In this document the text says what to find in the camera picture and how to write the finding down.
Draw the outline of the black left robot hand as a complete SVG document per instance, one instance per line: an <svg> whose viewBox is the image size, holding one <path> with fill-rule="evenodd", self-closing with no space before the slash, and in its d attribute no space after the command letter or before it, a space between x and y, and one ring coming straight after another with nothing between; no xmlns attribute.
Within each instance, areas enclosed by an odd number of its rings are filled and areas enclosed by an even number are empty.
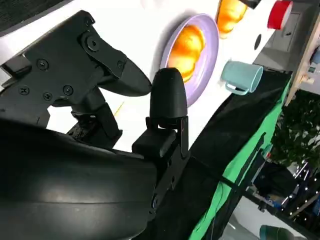
<svg viewBox="0 0 320 240"><path fill-rule="evenodd" d="M251 9L255 9L261 0L240 0L243 4L248 6Z"/></svg>

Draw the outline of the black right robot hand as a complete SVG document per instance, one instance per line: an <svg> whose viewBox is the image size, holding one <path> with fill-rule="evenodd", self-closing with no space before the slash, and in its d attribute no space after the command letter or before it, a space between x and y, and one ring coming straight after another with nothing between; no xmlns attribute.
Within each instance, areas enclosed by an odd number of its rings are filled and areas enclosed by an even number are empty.
<svg viewBox="0 0 320 240"><path fill-rule="evenodd" d="M187 162L188 107L176 68L153 81L80 10L2 65L0 237L129 240L147 227ZM102 90L150 95L132 151Z"/></svg>

